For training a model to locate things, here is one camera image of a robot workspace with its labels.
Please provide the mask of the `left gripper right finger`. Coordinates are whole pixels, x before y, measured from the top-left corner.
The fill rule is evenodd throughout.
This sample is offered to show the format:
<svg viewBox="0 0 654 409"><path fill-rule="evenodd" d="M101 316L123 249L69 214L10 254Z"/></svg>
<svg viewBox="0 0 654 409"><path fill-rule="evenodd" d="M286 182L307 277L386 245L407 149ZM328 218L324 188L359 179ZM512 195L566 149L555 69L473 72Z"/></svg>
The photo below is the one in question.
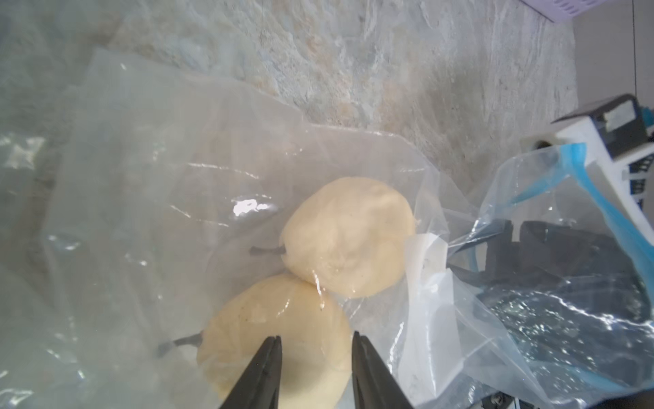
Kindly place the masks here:
<svg viewBox="0 0 654 409"><path fill-rule="evenodd" d="M354 332L352 380L356 409L412 409L369 337Z"/></svg>

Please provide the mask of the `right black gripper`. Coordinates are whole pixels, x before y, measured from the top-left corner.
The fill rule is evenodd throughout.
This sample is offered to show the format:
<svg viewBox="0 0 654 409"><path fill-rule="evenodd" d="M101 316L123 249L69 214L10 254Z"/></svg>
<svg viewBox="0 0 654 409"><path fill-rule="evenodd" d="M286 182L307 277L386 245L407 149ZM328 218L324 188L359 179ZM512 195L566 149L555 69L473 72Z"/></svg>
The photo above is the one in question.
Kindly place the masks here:
<svg viewBox="0 0 654 409"><path fill-rule="evenodd" d="M590 291L639 295L631 258L611 236L553 223L527 221L513 238L514 224L499 219L475 230L449 251L449 268L477 287L520 290ZM454 256L486 246L480 272L458 267Z"/></svg>

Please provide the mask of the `clear bag blue zip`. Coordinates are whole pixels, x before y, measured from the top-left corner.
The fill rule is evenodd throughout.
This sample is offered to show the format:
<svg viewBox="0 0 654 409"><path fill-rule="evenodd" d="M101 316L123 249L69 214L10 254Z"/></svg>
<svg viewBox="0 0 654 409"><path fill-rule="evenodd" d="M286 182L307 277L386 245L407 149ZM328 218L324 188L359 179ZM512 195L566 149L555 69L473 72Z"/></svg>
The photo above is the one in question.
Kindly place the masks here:
<svg viewBox="0 0 654 409"><path fill-rule="evenodd" d="M295 210L344 177L388 184L417 222L394 286L366 298L319 287L414 407L502 391L586 408L653 386L652 244L593 183L582 143L507 160L474 205L400 136L312 124L250 85L138 56L95 52L57 107L51 127L69 139L35 236L44 271L27 243L50 140L1 124L4 408L218 408L197 349L157 347L204 330L257 282L294 275L250 248L276 247ZM639 295L462 281L449 251L499 219L515 240L527 221L613 237Z"/></svg>

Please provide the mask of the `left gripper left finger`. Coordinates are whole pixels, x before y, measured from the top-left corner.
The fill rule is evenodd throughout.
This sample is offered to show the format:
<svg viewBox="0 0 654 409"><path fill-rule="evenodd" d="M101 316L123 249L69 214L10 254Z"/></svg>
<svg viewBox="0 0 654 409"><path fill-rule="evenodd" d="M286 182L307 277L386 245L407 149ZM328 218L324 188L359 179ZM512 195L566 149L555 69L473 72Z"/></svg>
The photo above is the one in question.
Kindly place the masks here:
<svg viewBox="0 0 654 409"><path fill-rule="evenodd" d="M278 409L282 364L281 337L267 337L220 409Z"/></svg>

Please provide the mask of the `yellow pear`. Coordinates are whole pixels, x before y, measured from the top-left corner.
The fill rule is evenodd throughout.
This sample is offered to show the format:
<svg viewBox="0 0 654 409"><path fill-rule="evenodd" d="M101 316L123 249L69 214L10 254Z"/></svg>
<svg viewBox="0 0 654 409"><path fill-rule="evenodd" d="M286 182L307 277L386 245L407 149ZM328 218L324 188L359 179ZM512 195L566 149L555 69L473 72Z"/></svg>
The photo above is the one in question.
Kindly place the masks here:
<svg viewBox="0 0 654 409"><path fill-rule="evenodd" d="M397 284L405 272L405 242L417 222L408 200L384 182L344 177L306 199L282 229L274 248L306 282L346 298L366 298Z"/></svg>
<svg viewBox="0 0 654 409"><path fill-rule="evenodd" d="M204 330L160 344L192 346L224 408L335 408L352 374L352 329L327 291L291 274L259 281Z"/></svg>

